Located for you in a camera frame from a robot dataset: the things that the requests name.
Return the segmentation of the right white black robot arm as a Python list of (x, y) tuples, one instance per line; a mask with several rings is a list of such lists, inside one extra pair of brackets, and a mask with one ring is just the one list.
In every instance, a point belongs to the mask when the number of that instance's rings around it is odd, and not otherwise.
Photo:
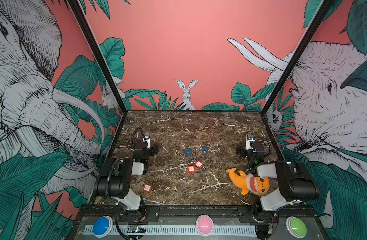
[(253, 193), (260, 199), (252, 205), (253, 220), (264, 223), (283, 207), (319, 198), (320, 190), (304, 163), (265, 162), (264, 146), (253, 135), (246, 135), (245, 145), (237, 146), (236, 153), (247, 158), (248, 170), (228, 169), (231, 182), (242, 195)]

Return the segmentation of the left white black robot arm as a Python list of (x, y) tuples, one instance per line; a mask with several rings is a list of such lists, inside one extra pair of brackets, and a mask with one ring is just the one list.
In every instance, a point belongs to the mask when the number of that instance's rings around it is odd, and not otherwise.
[(157, 147), (151, 146), (149, 133), (144, 133), (141, 127), (134, 130), (131, 137), (131, 159), (108, 158), (94, 184), (93, 193), (106, 199), (124, 210), (134, 214), (145, 214), (144, 200), (131, 190), (133, 176), (146, 175), (149, 159), (158, 153)]

